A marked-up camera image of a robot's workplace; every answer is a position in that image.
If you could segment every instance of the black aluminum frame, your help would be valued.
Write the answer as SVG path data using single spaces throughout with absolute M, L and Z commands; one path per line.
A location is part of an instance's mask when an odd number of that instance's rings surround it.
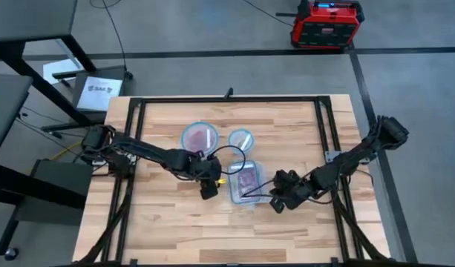
M 138 114 L 138 121 L 137 121 L 136 133 L 135 133 L 134 138 L 140 139 L 141 132 L 143 129 L 144 117 L 145 117 L 145 108 L 148 103 L 201 103 L 201 102 L 204 102 L 204 103 L 206 103 L 206 102 L 208 102 L 208 103 L 216 103 L 216 102 L 312 102 L 315 106 L 315 113 L 316 113 L 316 119 L 318 121 L 318 130 L 319 130 L 319 134 L 320 134 L 321 145 L 322 145 L 323 151 L 327 152 L 327 151 L 329 151 L 329 147 L 328 147 L 328 142 L 327 142 L 327 134 L 326 134 L 326 130 L 324 127 L 323 114 L 321 112 L 321 104 L 323 104 L 325 106 L 326 112 L 327 112 L 327 118 L 329 121 L 331 136 L 333 139 L 333 147 L 334 147 L 335 151 L 341 150 L 341 147 L 339 145 L 338 132 L 337 132 L 334 115 L 333 115 L 333 107 L 331 105 L 331 99 L 329 96 L 232 96 L 232 90 L 229 89 L 228 93 L 224 97 L 219 96 L 219 97 L 186 97 L 186 98 L 131 98 L 129 106 L 128 106 L 127 119 L 125 122 L 125 134 L 130 135 L 131 124 L 133 122 L 134 110 L 136 107 L 140 107 L 140 110 L 139 110 L 139 114 Z M 131 175 L 128 177 L 128 184 L 127 184 L 127 189 L 125 192 L 126 194 L 130 194 L 130 195 L 132 195 L 133 187 L 134 187 L 134 175 L 135 175 L 135 170 L 136 170 L 136 163 L 133 168 L 134 169 L 131 172 Z M 113 194 L 112 194 L 112 198 L 111 198 L 108 222 L 110 222 L 113 219 L 113 216 L 116 212 L 117 205 L 118 205 L 118 199 L 120 198 L 121 183 L 122 183 L 121 178 L 116 178 L 115 184 L 114 184 L 114 190 L 113 190 Z M 353 222 L 356 222 L 356 216 L 354 214 L 353 202 L 351 200 L 350 189 L 349 189 L 349 185 L 347 184 L 347 180 L 341 179 L 341 185 L 343 188 L 343 195 L 344 195 L 344 201 L 346 203 L 347 212 L 353 219 Z M 341 205 L 341 202 L 340 202 L 339 198 L 335 197 L 335 195 L 337 193 L 338 192 L 331 191 L 331 197 L 335 200 L 335 201 L 333 201 L 333 210 L 334 210 L 334 214 L 335 214 L 336 228 L 338 230 L 338 239 L 339 239 L 339 244 L 341 247 L 341 255 L 342 255 L 343 261 L 346 261 L 346 260 L 350 259 L 350 253 L 349 253 L 349 249 L 347 247 L 347 238 L 346 238 L 346 234 L 344 231 L 344 225 L 343 225 L 343 221 L 342 221 L 342 217 L 341 217 L 341 212 L 339 211 L 339 209 L 340 209 L 339 206 Z M 128 218 L 129 218 L 129 209 L 123 215 L 121 226 L 120 226 L 120 232 L 119 232 L 119 238 L 118 238 L 118 244 L 117 244 L 117 252 L 116 252 L 116 256 L 115 256 L 115 261 L 119 262 L 119 263 L 122 262 L 123 250 L 124 250 L 124 246 L 125 246 L 126 231 L 128 228 Z M 354 241 L 356 258 L 358 260 L 363 260 L 364 255 L 363 255 L 361 244 L 359 243 L 358 238 L 353 236 L 353 241 Z M 102 262 L 108 262 L 110 244 L 111 244 L 111 240 L 109 239 L 107 241 L 107 243 L 105 244 L 104 249 L 102 250 L 102 257 L 101 257 Z M 296 266 L 296 265 L 297 264 L 285 263 L 285 264 L 269 264 L 268 266 Z M 307 264 L 307 265 L 319 266 L 319 264 L 317 264 L 317 263 L 311 263 L 311 264 Z M 168 266 L 185 266 L 185 265 L 168 265 Z M 200 264 L 200 265 L 196 265 L 196 266 L 223 266 L 223 265 L 222 264 L 218 264 L 218 265 Z

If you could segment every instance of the concrete floor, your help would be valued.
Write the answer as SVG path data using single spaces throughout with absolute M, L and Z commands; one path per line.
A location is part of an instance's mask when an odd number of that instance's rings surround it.
M 252 3 L 272 14 L 294 13 L 298 0 Z M 356 47 L 455 46 L 455 0 L 361 3 L 366 21 L 356 35 Z M 122 0 L 110 11 L 127 53 L 290 48 L 288 26 L 241 0 Z M 79 1 L 73 34 L 86 53 L 120 52 L 106 12 L 92 8 L 88 1 Z M 62 51 L 54 41 L 43 41 L 27 44 L 24 53 Z M 396 116 L 411 132 L 407 144 L 388 157 L 417 257 L 422 263 L 455 265 L 455 54 L 363 55 L 359 61 L 376 113 Z M 97 67 L 121 62 L 94 61 Z M 42 65 L 48 62 L 28 63 L 42 73 Z M 135 76 L 128 91 L 137 96 L 224 94 L 230 87 L 237 94 L 348 93 L 361 134 L 367 133 L 348 55 L 128 59 L 127 66 Z M 0 73 L 14 72 L 0 62 Z M 64 87 L 57 88 L 69 96 Z M 33 88 L 25 105 L 68 120 Z M 34 125 L 53 123 L 27 113 L 27 121 Z M 71 137 L 60 142 L 77 141 Z M 16 153 L 21 147 L 27 152 Z M 0 164 L 25 172 L 36 159 L 58 151 L 60 147 L 16 123 L 1 147 Z M 391 253 L 400 260 L 382 176 L 376 163 L 371 168 Z M 0 235 L 10 212 L 11 207 L 0 205 Z M 11 263 L 0 258 L 0 266 L 69 263 L 77 232 L 72 226 L 21 223 L 12 245 L 22 253 Z

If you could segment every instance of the plastic container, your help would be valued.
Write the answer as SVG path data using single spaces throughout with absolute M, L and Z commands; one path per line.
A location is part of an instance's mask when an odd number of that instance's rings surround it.
M 236 162 L 229 166 L 228 172 L 234 172 L 242 167 L 242 162 Z M 245 193 L 257 188 L 262 184 L 261 173 L 258 165 L 247 160 L 242 171 L 229 175 L 230 197 L 235 204 L 255 204 L 262 201 L 262 197 L 242 197 Z M 262 194 L 262 188 L 255 190 L 249 195 Z
M 219 134 L 214 126 L 207 122 L 195 122 L 184 129 L 181 136 L 183 149 L 191 152 L 202 151 L 209 155 L 219 143 Z
M 246 129 L 235 130 L 229 135 L 229 145 L 235 145 L 240 148 L 245 154 L 248 154 L 254 147 L 254 136 Z M 241 152 L 232 148 L 235 154 L 240 155 Z

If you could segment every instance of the food container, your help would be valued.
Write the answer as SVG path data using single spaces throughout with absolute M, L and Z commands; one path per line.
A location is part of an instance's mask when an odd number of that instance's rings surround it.
M 191 152 L 202 151 L 209 155 L 219 143 L 219 134 L 214 126 L 207 122 L 195 122 L 184 129 L 181 136 L 183 149 Z
M 227 172 L 233 173 L 242 167 L 242 162 L 236 162 L 229 166 Z M 247 160 L 242 171 L 236 174 L 229 175 L 229 191 L 230 197 L 235 204 L 255 204 L 262 202 L 263 197 L 242 197 L 245 193 L 259 187 L 261 185 L 261 170 L 257 163 L 252 160 Z M 259 188 L 249 195 L 262 194 L 262 189 Z
M 254 136 L 246 129 L 235 130 L 229 135 L 229 145 L 234 145 L 248 154 L 254 147 Z M 237 148 L 232 148 L 232 150 L 235 154 L 241 154 Z

